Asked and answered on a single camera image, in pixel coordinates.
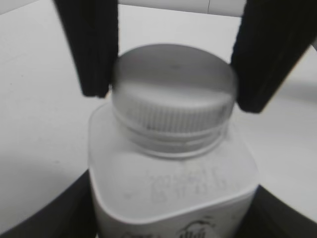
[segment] logo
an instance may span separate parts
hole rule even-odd
[[[216,238],[213,229],[215,224],[210,221],[211,217],[206,217],[205,220],[198,220],[189,223],[177,233],[178,238]]]

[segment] white screw cap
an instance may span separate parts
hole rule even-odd
[[[138,134],[201,141],[215,139],[226,127],[236,91],[235,73],[220,58],[161,44],[136,48],[118,59],[112,101],[118,119]]]

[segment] label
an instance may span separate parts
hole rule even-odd
[[[149,175],[152,204],[170,200],[183,200],[192,196],[206,196],[212,191],[228,189],[227,181],[217,168],[196,167],[183,169],[173,174]]]

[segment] bottle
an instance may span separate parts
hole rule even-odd
[[[231,238],[259,183],[230,123],[232,68],[180,45],[121,56],[90,119],[89,171],[101,238]]]

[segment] white bottle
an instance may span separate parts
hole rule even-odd
[[[230,126],[237,79],[218,57],[144,46],[119,58],[90,119],[89,170],[102,238],[230,238],[258,186]]]

